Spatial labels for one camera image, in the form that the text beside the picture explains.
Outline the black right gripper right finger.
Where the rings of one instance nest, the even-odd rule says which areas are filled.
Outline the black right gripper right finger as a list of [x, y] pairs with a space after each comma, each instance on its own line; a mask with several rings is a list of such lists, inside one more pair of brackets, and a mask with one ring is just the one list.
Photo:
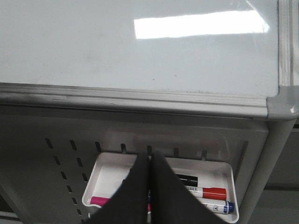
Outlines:
[[178, 179], [165, 157], [150, 159], [151, 222], [153, 224], [224, 224]]

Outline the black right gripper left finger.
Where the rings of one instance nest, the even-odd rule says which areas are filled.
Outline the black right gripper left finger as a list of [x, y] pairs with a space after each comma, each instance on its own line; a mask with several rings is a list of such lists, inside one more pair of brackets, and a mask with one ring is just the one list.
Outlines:
[[149, 163], [145, 153], [137, 155], [127, 178], [89, 224], [145, 224], [148, 215]]

